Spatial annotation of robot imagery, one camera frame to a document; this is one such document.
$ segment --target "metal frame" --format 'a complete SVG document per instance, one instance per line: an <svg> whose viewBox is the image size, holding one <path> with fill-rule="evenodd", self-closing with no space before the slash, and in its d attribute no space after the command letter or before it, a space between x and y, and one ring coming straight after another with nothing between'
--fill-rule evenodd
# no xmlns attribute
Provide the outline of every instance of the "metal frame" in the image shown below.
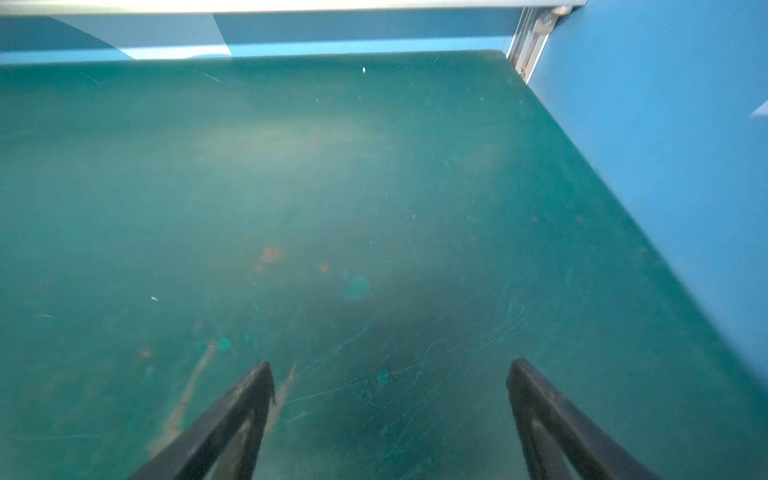
<svg viewBox="0 0 768 480"><path fill-rule="evenodd" d="M512 363L507 390L532 480L571 480L563 452L584 480L659 480L527 360Z"/></svg>
<svg viewBox="0 0 768 480"><path fill-rule="evenodd" d="M523 8L507 58L526 84L531 80L533 70L558 19L569 15L572 10L573 5L568 4L555 8Z"/></svg>
<svg viewBox="0 0 768 480"><path fill-rule="evenodd" d="M396 8L545 7L587 0L0 0L0 16L138 13L325 12Z"/></svg>
<svg viewBox="0 0 768 480"><path fill-rule="evenodd" d="M250 480L274 397L268 362L254 366L169 446L129 480Z"/></svg>

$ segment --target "scratch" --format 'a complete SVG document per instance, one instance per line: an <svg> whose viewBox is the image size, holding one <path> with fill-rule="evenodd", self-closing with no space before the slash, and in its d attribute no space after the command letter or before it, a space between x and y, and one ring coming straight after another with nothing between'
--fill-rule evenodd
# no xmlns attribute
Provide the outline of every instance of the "scratch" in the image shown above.
<svg viewBox="0 0 768 480"><path fill-rule="evenodd" d="M211 77L209 74L205 73L204 71L193 70L192 68L190 68L190 70L191 70L191 71L193 71L193 72L195 72L195 73L199 73L199 74L201 74L201 75L205 75L206 77L210 78L211 80L214 80L214 81L219 81L219 82L221 82L221 80L219 80L218 78L216 78L216 77Z"/></svg>
<svg viewBox="0 0 768 480"><path fill-rule="evenodd" d="M374 313L371 315L367 321L363 324L362 329L360 329L355 335L348 338L347 341L344 343L334 346L331 349L328 349L324 354L316 357L313 359L313 361L310 363L309 366L307 366L304 370L300 372L301 374L306 373L307 371L311 369L316 369L324 365L325 363L328 363L334 356L336 356L339 352L341 352L345 346L349 345L350 343L355 342L357 339L359 339L363 334L365 334L368 329L373 325L373 323L376 321L376 316L378 313Z"/></svg>
<svg viewBox="0 0 768 480"><path fill-rule="evenodd" d="M419 379L419 377L422 375L422 371L424 370L424 364L427 362L427 356L429 355L429 349L431 349L435 344L439 342L439 340L436 340L432 342L432 345L427 347L427 351L424 352L424 359L422 360L422 366L419 367L419 372L416 373L416 377L413 379L413 382L411 382L411 386L414 386L416 383L416 380Z"/></svg>
<svg viewBox="0 0 768 480"><path fill-rule="evenodd" d="M315 397L319 397L319 396L323 396L323 395L328 395L329 393L338 392L339 390L347 390L347 389L352 388L352 387L353 386L340 386L338 388L331 389L331 390L326 390L325 392L316 393L314 395L308 395L308 396L299 397L298 399L288 400L286 402L286 405L288 405L289 403L300 402L301 400L313 399Z"/></svg>
<svg viewBox="0 0 768 480"><path fill-rule="evenodd" d="M92 76L90 76L90 75L86 75L86 74L84 74L83 72L81 72L81 71L79 71L79 70L78 70L78 73L79 73L80 75L82 75L82 76L86 77L86 78L90 78L92 82L94 82L96 85L98 85L98 82L97 82L96 80L94 80L94 78L93 78Z"/></svg>
<svg viewBox="0 0 768 480"><path fill-rule="evenodd" d="M296 416L291 417L289 419L285 419L282 422L276 424L274 427L272 427L272 429L270 431L274 432L275 430L279 430L281 428L284 428L289 423L295 422L296 420L301 420L304 417L309 416L309 415L312 415L312 414L307 412L306 410L302 410L302 412L299 415L296 415Z"/></svg>

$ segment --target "green table surface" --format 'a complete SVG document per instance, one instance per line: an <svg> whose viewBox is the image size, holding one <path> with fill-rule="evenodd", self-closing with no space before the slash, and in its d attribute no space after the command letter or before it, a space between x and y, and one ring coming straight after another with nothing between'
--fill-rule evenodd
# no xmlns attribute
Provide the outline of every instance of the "green table surface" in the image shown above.
<svg viewBox="0 0 768 480"><path fill-rule="evenodd" d="M768 402L499 52L0 69L0 478L124 478L255 362L256 478L527 478L525 357L663 478Z"/></svg>

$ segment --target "metal bracket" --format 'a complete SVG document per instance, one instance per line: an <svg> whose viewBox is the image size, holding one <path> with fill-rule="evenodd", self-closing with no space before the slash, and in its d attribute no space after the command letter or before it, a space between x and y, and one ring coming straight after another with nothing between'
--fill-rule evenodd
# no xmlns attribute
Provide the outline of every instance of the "metal bracket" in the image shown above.
<svg viewBox="0 0 768 480"><path fill-rule="evenodd" d="M512 362L507 392L531 480L660 480L603 432L525 359Z"/></svg>
<svg viewBox="0 0 768 480"><path fill-rule="evenodd" d="M523 77L525 83L531 80L533 70L558 18L572 11L573 7L523 8L512 44L509 45L507 58Z"/></svg>

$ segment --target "blue wall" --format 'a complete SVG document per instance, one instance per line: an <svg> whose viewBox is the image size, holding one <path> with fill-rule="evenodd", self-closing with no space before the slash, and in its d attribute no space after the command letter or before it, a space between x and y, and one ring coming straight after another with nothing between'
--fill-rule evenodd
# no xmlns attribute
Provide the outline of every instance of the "blue wall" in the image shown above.
<svg viewBox="0 0 768 480"><path fill-rule="evenodd" d="M531 87L768 383L768 2L590 0Z"/></svg>
<svg viewBox="0 0 768 480"><path fill-rule="evenodd" d="M502 50L519 8L0 18L0 64Z"/></svg>

